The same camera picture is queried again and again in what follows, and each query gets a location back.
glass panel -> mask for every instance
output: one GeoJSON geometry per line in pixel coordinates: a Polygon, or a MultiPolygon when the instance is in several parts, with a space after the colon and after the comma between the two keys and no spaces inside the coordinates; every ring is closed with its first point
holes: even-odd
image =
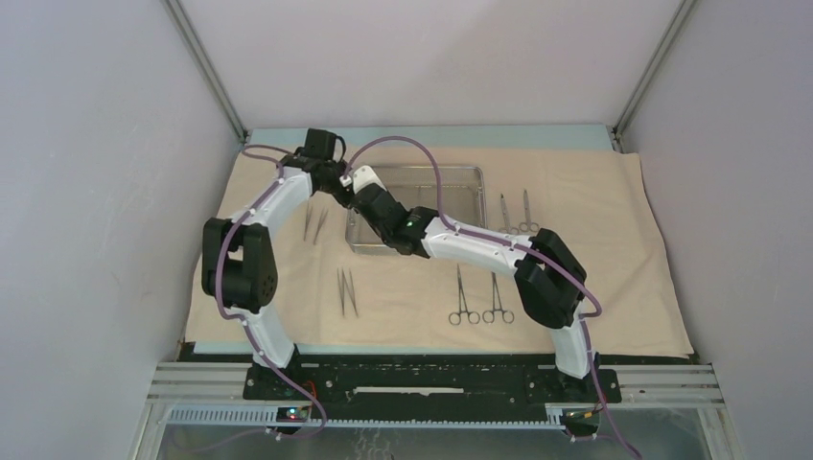
{"type": "MultiPolygon", "coordinates": [[[[691,409],[614,410],[622,434],[644,458],[709,458],[705,437],[691,409]]],[[[599,433],[610,434],[602,421],[599,433]]],[[[446,428],[328,428],[312,439],[276,442],[255,433],[204,452],[245,427],[168,426],[159,458],[164,460],[281,458],[363,460],[519,460],[528,458],[623,459],[626,452],[614,441],[571,444],[560,431],[446,428]]]]}

black mounting plate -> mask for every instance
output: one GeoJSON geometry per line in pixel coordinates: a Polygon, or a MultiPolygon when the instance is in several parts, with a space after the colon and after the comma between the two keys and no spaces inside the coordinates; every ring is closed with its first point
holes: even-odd
{"type": "MultiPolygon", "coordinates": [[[[284,370],[315,388],[334,420],[418,422],[546,422],[546,403],[596,403],[590,376],[573,379],[530,355],[294,355],[284,370]],[[360,387],[419,388],[407,392],[359,392],[360,387]],[[444,388],[447,392],[426,390],[444,388]]],[[[616,372],[599,369],[610,403],[621,401],[616,372]]],[[[246,373],[244,399],[302,401],[268,368],[246,373]]],[[[319,418],[318,411],[312,417],[319,418]]]]}

robotic arm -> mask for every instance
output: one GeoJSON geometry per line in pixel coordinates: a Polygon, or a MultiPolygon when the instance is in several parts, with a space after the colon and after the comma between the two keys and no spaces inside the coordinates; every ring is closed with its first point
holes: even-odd
{"type": "MultiPolygon", "coordinates": [[[[440,216],[434,209],[407,210],[372,168],[364,166],[344,176],[347,164],[333,159],[337,139],[334,133],[309,129],[305,146],[281,161],[283,173],[275,179],[276,188],[264,200],[246,206],[250,217],[229,242],[229,252],[242,248],[244,256],[242,261],[226,258],[223,303],[227,312],[244,318],[249,338],[257,342],[252,343],[258,350],[255,362],[264,365],[257,354],[266,354],[283,368],[293,354],[294,344],[273,305],[278,277],[271,240],[290,213],[320,191],[361,214],[384,244],[400,254],[453,259],[513,278],[526,314],[550,329],[557,368],[577,379],[589,373],[587,345],[576,319],[583,294],[543,261],[514,249],[518,244],[535,249],[584,283],[584,268],[554,232],[541,229],[536,236],[505,235],[440,216]]],[[[215,294],[223,240],[246,209],[229,219],[211,218],[204,227],[202,283],[209,295],[215,294]]]]}

metal frame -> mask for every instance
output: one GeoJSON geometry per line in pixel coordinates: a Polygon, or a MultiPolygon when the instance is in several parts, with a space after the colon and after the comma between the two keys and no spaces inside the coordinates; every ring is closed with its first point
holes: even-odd
{"type": "MultiPolygon", "coordinates": [[[[741,458],[728,411],[708,365],[606,365],[618,375],[623,409],[696,409],[712,460],[741,458]]],[[[247,363],[165,362],[152,379],[144,412],[136,431],[131,460],[154,460],[169,425],[299,426],[274,423],[278,408],[307,405],[307,401],[257,402],[243,399],[247,363]]],[[[434,427],[490,429],[562,429],[566,410],[592,404],[547,404],[548,421],[539,423],[404,423],[375,420],[329,420],[330,427],[434,427]]]]}
{"type": "Polygon", "coordinates": [[[248,137],[248,131],[246,131],[243,122],[240,120],[240,116],[237,114],[237,109],[234,107],[234,104],[231,103],[226,88],[218,77],[212,60],[209,58],[209,55],[206,54],[206,50],[203,48],[200,38],[197,37],[195,28],[192,26],[192,21],[189,19],[186,10],[183,9],[181,1],[163,0],[163,2],[167,8],[167,13],[177,26],[184,43],[186,43],[189,54],[192,56],[192,59],[195,60],[195,64],[197,64],[197,68],[200,70],[203,79],[206,81],[206,84],[209,85],[209,89],[212,90],[215,99],[218,100],[223,114],[228,119],[229,124],[232,129],[234,129],[240,142],[245,142],[245,139],[248,137]]]}
{"type": "MultiPolygon", "coordinates": [[[[228,118],[229,123],[240,139],[240,142],[245,142],[248,137],[248,130],[240,120],[237,108],[229,99],[225,86],[218,77],[218,73],[215,71],[215,66],[212,63],[212,60],[206,54],[206,50],[203,48],[203,43],[197,36],[189,15],[183,8],[182,1],[162,1],[167,8],[170,18],[177,26],[181,37],[186,43],[190,55],[200,69],[203,79],[206,80],[206,83],[209,85],[212,93],[218,100],[223,113],[225,114],[226,118],[228,118]]],[[[669,21],[669,25],[663,32],[663,36],[658,42],[658,46],[655,48],[655,52],[652,54],[649,62],[646,64],[646,67],[644,68],[643,73],[641,74],[639,81],[633,90],[633,93],[627,100],[627,104],[624,105],[623,110],[621,110],[621,114],[618,116],[616,124],[614,126],[607,126],[607,132],[613,144],[613,150],[620,153],[626,152],[623,142],[624,133],[632,124],[633,119],[640,108],[641,102],[643,101],[643,97],[649,90],[653,79],[658,75],[658,71],[661,70],[663,63],[666,61],[666,58],[672,51],[675,41],[685,28],[686,23],[688,23],[688,19],[694,12],[698,3],[699,0],[681,0],[681,4],[678,6],[677,10],[675,10],[675,14],[672,16],[671,21],[669,21]]]]}
{"type": "Polygon", "coordinates": [[[624,105],[624,109],[621,110],[618,121],[611,132],[611,139],[614,143],[618,143],[621,152],[625,152],[623,144],[624,133],[632,124],[643,101],[643,97],[652,84],[652,80],[658,75],[658,71],[661,70],[663,63],[666,62],[666,58],[672,51],[675,41],[685,28],[688,19],[691,17],[698,3],[699,0],[681,1],[680,6],[675,10],[675,15],[672,16],[672,20],[669,21],[666,31],[663,32],[661,41],[658,42],[658,46],[655,48],[655,53],[652,54],[649,63],[646,64],[646,68],[643,70],[643,74],[640,76],[638,84],[636,84],[633,90],[633,94],[630,96],[627,104],[624,105]]]}
{"type": "MultiPolygon", "coordinates": [[[[241,140],[247,131],[206,54],[181,0],[163,0],[201,75],[218,100],[223,113],[241,140]]],[[[643,98],[658,75],[673,45],[695,10],[698,0],[682,0],[661,41],[643,71],[635,90],[618,117],[608,126],[614,150],[625,152],[623,136],[632,124],[643,98]]],[[[698,412],[712,460],[742,458],[732,423],[713,369],[708,365],[607,365],[615,369],[622,401],[610,404],[625,409],[693,408],[698,412]]],[[[157,458],[166,425],[265,426],[274,420],[278,407],[308,402],[255,402],[243,400],[248,364],[183,363],[158,365],[130,450],[131,460],[157,458]]],[[[451,427],[494,429],[559,429],[559,417],[569,409],[591,404],[548,404],[547,423],[535,424],[404,424],[381,421],[329,421],[328,426],[344,427],[451,427]]]]}

beige cloth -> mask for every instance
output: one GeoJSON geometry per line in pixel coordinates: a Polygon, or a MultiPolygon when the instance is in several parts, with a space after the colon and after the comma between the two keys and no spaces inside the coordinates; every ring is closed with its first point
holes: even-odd
{"type": "MultiPolygon", "coordinates": [[[[432,151],[441,165],[482,169],[491,229],[502,227],[499,194],[505,195],[511,224],[516,226],[524,217],[523,189],[528,190],[533,219],[562,237],[587,270],[587,287],[602,302],[604,314],[588,320],[595,349],[631,356],[692,353],[637,155],[538,149],[432,151]]],[[[417,149],[387,147],[370,150],[356,166],[427,163],[417,149]]],[[[219,216],[246,205],[273,176],[269,162],[239,157],[219,216]]],[[[347,212],[324,194],[312,197],[311,204],[309,240],[302,241],[303,205],[273,242],[280,273],[275,304],[295,342],[372,350],[553,352],[546,328],[523,313],[513,280],[499,278],[503,306],[515,313],[513,324],[498,317],[494,324],[470,325],[464,320],[452,326],[448,319],[457,311],[455,262],[355,254],[344,239],[347,212]],[[314,246],[311,241],[322,209],[330,213],[314,246]],[[358,319],[349,301],[346,317],[341,316],[338,267],[353,271],[358,319]]],[[[482,314],[491,309],[490,272],[465,264],[461,270],[469,310],[482,314]]],[[[221,320],[214,298],[202,292],[199,263],[186,339],[245,341],[237,322],[221,320]]]]}

